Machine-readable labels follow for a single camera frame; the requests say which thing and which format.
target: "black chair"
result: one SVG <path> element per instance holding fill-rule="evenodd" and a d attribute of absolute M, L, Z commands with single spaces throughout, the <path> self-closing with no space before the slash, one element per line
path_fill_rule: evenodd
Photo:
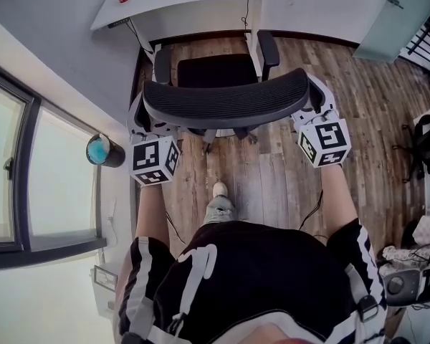
<path fill-rule="evenodd" d="M 249 54 L 223 54 L 180 61 L 178 87 L 174 87 L 172 51 L 158 51 L 156 82 L 147 81 L 143 86 L 143 110 L 158 121 L 203 136 L 205 151 L 221 129 L 232 129 L 239 139 L 256 141 L 250 131 L 300 110 L 309 98 L 303 69 L 268 80 L 270 68 L 280 63 L 279 52 L 268 31 L 258 31 L 258 42 L 263 56 L 261 82 Z M 143 117 L 143 110 L 136 118 Z"/>
<path fill-rule="evenodd" d="M 430 115 L 422 116 L 414 127 L 414 131 L 408 125 L 402 125 L 401 128 L 409 132 L 412 145 L 409 148 L 401 145 L 393 145 L 392 149 L 401 149 L 413 156 L 408 178 L 403 179 L 403 182 L 407 183 L 411 180 L 416 168 L 419 170 L 418 179 L 425 176 L 424 164 L 427 167 L 427 172 L 430 174 L 430 130 L 426 130 L 426 128 L 430 128 Z"/>

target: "black and white jersey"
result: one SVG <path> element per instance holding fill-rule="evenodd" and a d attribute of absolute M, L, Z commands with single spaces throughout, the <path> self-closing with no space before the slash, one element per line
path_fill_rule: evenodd
<path fill-rule="evenodd" d="M 162 242 L 136 238 L 113 325 L 117 343 L 239 343 L 268 323 L 310 343 L 382 343 L 385 318 L 357 219 L 326 247 L 301 231 L 232 221 L 202 226 L 177 260 Z"/>

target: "black cable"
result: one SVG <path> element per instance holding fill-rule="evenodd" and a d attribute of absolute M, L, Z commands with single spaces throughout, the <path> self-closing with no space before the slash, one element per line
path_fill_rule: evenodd
<path fill-rule="evenodd" d="M 412 252 L 410 252 L 408 254 L 408 257 L 418 257 L 419 259 L 399 259 L 397 257 L 394 257 L 392 260 L 396 260 L 396 261 L 402 261 L 402 262 L 407 262 L 407 261 L 414 261 L 414 262 L 430 262 L 430 259 L 427 259 L 419 254 L 417 254 L 418 251 L 420 251 L 421 249 L 425 248 L 425 247 L 430 247 L 430 244 L 425 244 L 423 246 L 420 246 L 419 248 L 413 250 Z"/>
<path fill-rule="evenodd" d="M 135 30 L 134 24 L 132 24 L 132 20 L 130 20 L 130 18 L 126 21 L 126 26 L 128 26 L 128 28 L 130 29 L 130 31 L 133 33 L 133 35 L 135 36 L 135 38 L 137 39 L 139 45 L 142 47 L 142 44 L 140 43 L 140 40 L 138 38 L 138 34 L 137 31 Z M 149 54 L 153 54 L 152 51 L 148 51 L 147 49 L 143 48 L 143 51 L 146 51 Z"/>
<path fill-rule="evenodd" d="M 320 205 L 322 204 L 322 198 L 323 198 L 323 190 L 320 192 L 317 205 L 315 205 L 314 209 L 304 218 L 298 231 L 301 230 L 301 228 L 304 226 L 304 223 L 320 208 Z"/>
<path fill-rule="evenodd" d="M 414 311 L 430 310 L 430 306 L 426 305 L 425 303 L 422 303 L 420 305 L 412 305 L 412 308 Z"/>
<path fill-rule="evenodd" d="M 244 23 L 244 29 L 245 29 L 245 30 L 247 30 L 247 26 L 249 25 L 249 24 L 247 23 L 247 18 L 248 18 L 248 16 L 249 16 L 249 1 L 250 1 L 250 0 L 247 0 L 247 12 L 246 12 L 245 16 L 243 16 L 243 17 L 241 18 L 242 23 Z"/>
<path fill-rule="evenodd" d="M 182 244 L 184 244 L 185 246 L 188 246 L 185 242 L 183 242 L 183 240 L 181 239 L 181 237 L 180 237 L 180 234 L 178 234 L 178 232 L 177 232 L 177 228 L 173 225 L 173 222 L 172 222 L 172 219 L 171 219 L 171 216 L 169 215 L 169 213 L 166 211 L 166 216 L 167 216 L 167 221 L 169 222 L 169 224 L 172 226 L 172 229 L 173 229 L 173 231 L 175 232 L 175 234 L 176 234 L 176 236 L 177 236 L 177 238 L 178 238 L 178 240 L 182 243 Z"/>
<path fill-rule="evenodd" d="M 409 314 L 408 314 L 408 310 L 406 310 L 406 316 L 409 320 L 409 326 L 411 328 L 411 332 L 413 333 L 413 338 L 414 338 L 414 344 L 417 344 L 417 340 L 416 340 L 416 334 L 414 334 L 414 330 L 413 330 L 413 323 L 411 321 L 411 318 L 409 318 Z"/>

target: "white wall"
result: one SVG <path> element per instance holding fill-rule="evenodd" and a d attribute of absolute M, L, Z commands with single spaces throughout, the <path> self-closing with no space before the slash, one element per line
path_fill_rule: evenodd
<path fill-rule="evenodd" d="M 108 242 L 104 248 L 105 261 L 122 264 L 132 243 L 133 233 L 135 236 L 137 220 L 135 181 L 129 175 L 128 165 L 102 167 L 100 189 L 102 235 Z"/>
<path fill-rule="evenodd" d="M 95 257 L 0 272 L 0 344 L 113 344 L 95 305 Z"/>
<path fill-rule="evenodd" d="M 0 24 L 0 67 L 43 97 L 118 140 L 125 127 L 46 66 Z"/>
<path fill-rule="evenodd" d="M 139 44 L 126 26 L 91 32 L 104 0 L 0 0 L 0 23 L 52 71 L 125 123 Z"/>
<path fill-rule="evenodd" d="M 402 337 L 416 344 L 430 343 L 430 309 L 415 311 L 408 307 L 406 311 L 407 314 L 403 315 L 395 338 Z"/>
<path fill-rule="evenodd" d="M 360 43 L 386 0 L 266 0 L 263 29 L 307 32 Z"/>
<path fill-rule="evenodd" d="M 148 11 L 134 16 L 133 20 L 140 32 L 152 41 L 199 32 L 244 29 L 241 18 L 246 12 L 247 0 L 205 0 Z"/>

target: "sneaker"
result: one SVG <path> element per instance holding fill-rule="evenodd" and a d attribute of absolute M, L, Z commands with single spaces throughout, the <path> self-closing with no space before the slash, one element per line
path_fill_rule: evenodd
<path fill-rule="evenodd" d="M 212 195 L 214 198 L 220 195 L 228 197 L 228 188 L 223 182 L 217 182 L 214 184 L 214 191 L 212 192 Z"/>

